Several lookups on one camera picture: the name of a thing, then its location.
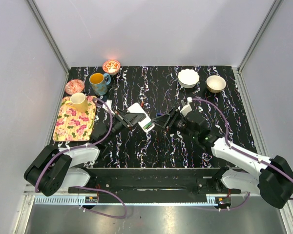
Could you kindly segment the blue mug yellow inside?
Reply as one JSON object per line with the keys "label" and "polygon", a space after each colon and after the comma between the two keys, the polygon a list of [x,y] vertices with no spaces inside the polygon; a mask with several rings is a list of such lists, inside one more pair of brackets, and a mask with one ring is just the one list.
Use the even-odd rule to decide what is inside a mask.
{"label": "blue mug yellow inside", "polygon": [[108,92],[108,85],[111,83],[111,76],[108,73],[94,73],[89,78],[94,93],[103,96]]}

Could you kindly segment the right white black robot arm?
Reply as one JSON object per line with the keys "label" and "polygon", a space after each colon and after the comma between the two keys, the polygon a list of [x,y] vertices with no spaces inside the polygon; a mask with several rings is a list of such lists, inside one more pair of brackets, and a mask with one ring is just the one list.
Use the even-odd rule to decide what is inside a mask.
{"label": "right white black robot arm", "polygon": [[243,169],[237,172],[227,169],[212,181],[213,189],[223,193],[238,189],[260,195],[271,206],[282,209],[293,194],[293,171],[281,156],[270,158],[229,143],[208,126],[197,111],[183,115],[177,108],[156,117],[155,125],[168,132],[180,132],[188,136],[205,153],[228,161]]}

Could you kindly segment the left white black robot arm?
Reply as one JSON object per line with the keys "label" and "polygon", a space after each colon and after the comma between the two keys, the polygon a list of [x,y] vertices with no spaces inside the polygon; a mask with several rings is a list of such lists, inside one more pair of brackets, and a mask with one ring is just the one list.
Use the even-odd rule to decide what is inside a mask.
{"label": "left white black robot arm", "polygon": [[51,196],[60,188],[79,186],[90,193],[96,187],[95,179],[85,169],[74,166],[95,161],[104,150],[104,145],[121,130],[130,128],[148,118],[143,110],[117,110],[108,125],[98,123],[86,144],[68,148],[45,146],[24,173],[24,179],[35,187],[35,192]]}

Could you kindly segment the red patterned saucer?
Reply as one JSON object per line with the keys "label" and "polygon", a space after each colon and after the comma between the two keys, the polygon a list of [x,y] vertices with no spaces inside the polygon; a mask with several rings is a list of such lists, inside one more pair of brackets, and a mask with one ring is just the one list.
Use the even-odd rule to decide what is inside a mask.
{"label": "red patterned saucer", "polygon": [[82,93],[84,91],[84,88],[85,84],[82,80],[73,79],[65,85],[64,90],[68,95],[73,95],[75,93]]}

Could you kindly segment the floral pink tray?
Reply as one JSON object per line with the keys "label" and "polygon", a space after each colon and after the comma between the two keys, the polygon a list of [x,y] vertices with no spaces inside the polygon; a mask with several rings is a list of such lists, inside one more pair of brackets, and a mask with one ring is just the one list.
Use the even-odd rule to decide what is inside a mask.
{"label": "floral pink tray", "polygon": [[70,97],[64,97],[61,102],[53,132],[53,140],[60,141],[89,141],[93,131],[96,115],[96,105],[93,96],[87,96],[88,110],[78,112],[69,107]]}

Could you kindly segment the green yellow battery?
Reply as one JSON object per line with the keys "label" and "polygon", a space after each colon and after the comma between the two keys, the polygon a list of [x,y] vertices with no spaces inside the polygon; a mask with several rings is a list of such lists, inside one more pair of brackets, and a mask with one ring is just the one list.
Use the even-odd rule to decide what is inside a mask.
{"label": "green yellow battery", "polygon": [[144,129],[148,129],[148,128],[150,128],[151,126],[152,126],[152,124],[146,125],[146,126],[144,126]]}

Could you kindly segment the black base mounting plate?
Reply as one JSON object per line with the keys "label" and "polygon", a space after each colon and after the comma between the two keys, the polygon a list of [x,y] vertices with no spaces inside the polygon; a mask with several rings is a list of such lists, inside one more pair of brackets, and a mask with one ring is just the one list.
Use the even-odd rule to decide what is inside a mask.
{"label": "black base mounting plate", "polygon": [[94,168],[86,187],[110,192],[187,191],[194,194],[239,194],[220,181],[226,168]]}

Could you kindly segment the white remote control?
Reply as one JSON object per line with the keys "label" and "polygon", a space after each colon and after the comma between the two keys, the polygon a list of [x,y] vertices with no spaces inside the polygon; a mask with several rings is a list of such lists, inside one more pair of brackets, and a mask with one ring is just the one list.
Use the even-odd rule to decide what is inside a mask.
{"label": "white remote control", "polygon": [[139,103],[136,102],[128,107],[128,112],[138,115],[138,124],[145,133],[154,128],[154,123]]}

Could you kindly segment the beige round bowl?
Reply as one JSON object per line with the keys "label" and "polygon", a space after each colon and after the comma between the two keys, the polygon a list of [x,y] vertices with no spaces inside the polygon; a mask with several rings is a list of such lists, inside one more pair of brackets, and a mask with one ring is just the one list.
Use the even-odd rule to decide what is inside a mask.
{"label": "beige round bowl", "polygon": [[207,78],[206,85],[210,92],[217,94],[225,89],[227,83],[221,76],[212,75]]}

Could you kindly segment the white scalloped bowl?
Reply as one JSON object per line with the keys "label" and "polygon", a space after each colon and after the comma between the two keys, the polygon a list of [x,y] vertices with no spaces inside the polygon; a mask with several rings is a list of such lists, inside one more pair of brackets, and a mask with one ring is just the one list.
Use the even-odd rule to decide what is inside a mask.
{"label": "white scalloped bowl", "polygon": [[200,76],[194,70],[184,69],[178,73],[177,79],[183,88],[193,88],[199,83]]}

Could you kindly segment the red patterned small bowl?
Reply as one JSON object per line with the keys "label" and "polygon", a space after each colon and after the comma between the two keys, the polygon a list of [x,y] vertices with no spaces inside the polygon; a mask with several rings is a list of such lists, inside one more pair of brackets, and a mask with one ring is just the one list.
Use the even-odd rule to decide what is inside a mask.
{"label": "red patterned small bowl", "polygon": [[110,75],[115,75],[119,72],[121,64],[114,59],[110,59],[103,64],[103,71]]}

